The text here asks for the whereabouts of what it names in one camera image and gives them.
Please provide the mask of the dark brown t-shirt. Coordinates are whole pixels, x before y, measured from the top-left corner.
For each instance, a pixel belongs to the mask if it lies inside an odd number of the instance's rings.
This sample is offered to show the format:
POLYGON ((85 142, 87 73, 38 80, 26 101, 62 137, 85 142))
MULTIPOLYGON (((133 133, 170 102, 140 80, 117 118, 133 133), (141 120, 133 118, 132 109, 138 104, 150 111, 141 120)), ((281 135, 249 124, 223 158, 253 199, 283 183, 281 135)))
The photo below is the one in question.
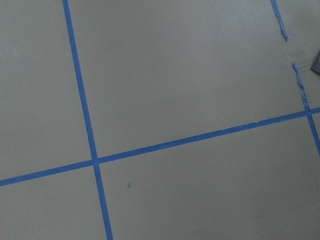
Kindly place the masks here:
POLYGON ((316 56, 314 62, 312 63, 310 69, 314 73, 320 75, 320 52, 317 54, 317 56, 316 56))

